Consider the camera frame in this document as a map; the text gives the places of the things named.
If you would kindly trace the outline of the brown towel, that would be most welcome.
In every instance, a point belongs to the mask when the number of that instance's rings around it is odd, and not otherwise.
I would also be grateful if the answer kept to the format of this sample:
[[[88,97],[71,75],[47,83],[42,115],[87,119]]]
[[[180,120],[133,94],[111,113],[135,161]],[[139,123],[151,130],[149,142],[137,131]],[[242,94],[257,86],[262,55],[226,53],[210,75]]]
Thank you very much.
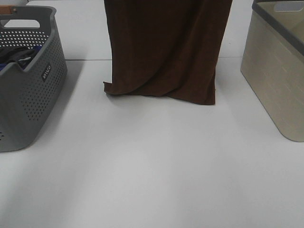
[[[106,0],[112,51],[110,95],[215,103],[229,0]]]

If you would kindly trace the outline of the grey perforated laundry basket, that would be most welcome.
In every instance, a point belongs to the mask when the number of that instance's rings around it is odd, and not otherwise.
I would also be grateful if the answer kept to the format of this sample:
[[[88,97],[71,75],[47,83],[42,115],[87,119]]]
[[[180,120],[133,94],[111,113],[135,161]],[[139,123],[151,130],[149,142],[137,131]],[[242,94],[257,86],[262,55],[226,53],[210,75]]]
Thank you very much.
[[[35,20],[38,27],[0,28],[0,150],[36,138],[61,92],[67,65],[53,7],[15,6],[1,20]]]

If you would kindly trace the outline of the beige bin with grey rim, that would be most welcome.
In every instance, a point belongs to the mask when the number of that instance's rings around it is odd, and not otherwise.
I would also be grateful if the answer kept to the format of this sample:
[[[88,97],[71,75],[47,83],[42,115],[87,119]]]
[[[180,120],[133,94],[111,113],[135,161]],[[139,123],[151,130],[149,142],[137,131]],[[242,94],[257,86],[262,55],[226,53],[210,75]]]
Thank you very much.
[[[241,73],[279,132],[304,140],[304,2],[255,0]]]

